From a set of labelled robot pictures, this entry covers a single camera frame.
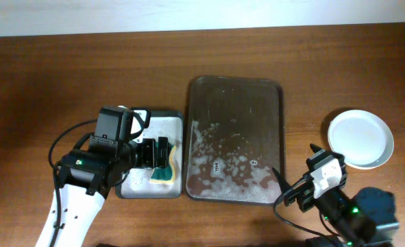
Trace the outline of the green and yellow sponge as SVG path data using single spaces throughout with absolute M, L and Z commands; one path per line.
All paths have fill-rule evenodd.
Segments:
M 175 151 L 176 147 L 171 146 L 167 166 L 165 168 L 155 168 L 149 181 L 156 184 L 172 185 L 176 179 L 175 168 Z

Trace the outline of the pale green plate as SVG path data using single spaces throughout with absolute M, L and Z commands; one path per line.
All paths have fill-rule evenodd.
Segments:
M 356 169 L 384 165 L 394 151 L 391 129 L 378 116 L 365 110 L 346 110 L 329 124 L 328 144 L 342 154 L 345 163 Z

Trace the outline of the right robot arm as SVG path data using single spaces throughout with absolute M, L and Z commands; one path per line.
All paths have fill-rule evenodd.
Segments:
M 273 168 L 281 195 L 273 203 L 274 215 L 289 226 L 313 234 L 307 246 L 392 246 L 400 227 L 395 215 L 395 196 L 375 187 L 365 187 L 349 198 L 343 188 L 347 183 L 345 157 L 310 144 L 313 155 L 306 159 L 308 171 L 290 185 Z M 317 208 L 319 220 L 329 232 L 300 226 L 281 216 L 277 207 L 297 203 L 302 213 Z

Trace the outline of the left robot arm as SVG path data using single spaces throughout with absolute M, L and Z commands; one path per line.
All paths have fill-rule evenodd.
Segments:
M 104 106 L 95 131 L 82 136 L 53 171 L 54 193 L 37 246 L 81 246 L 113 187 L 131 169 L 150 169 L 155 182 L 175 179 L 176 146 L 166 137 L 144 139 L 151 111 Z

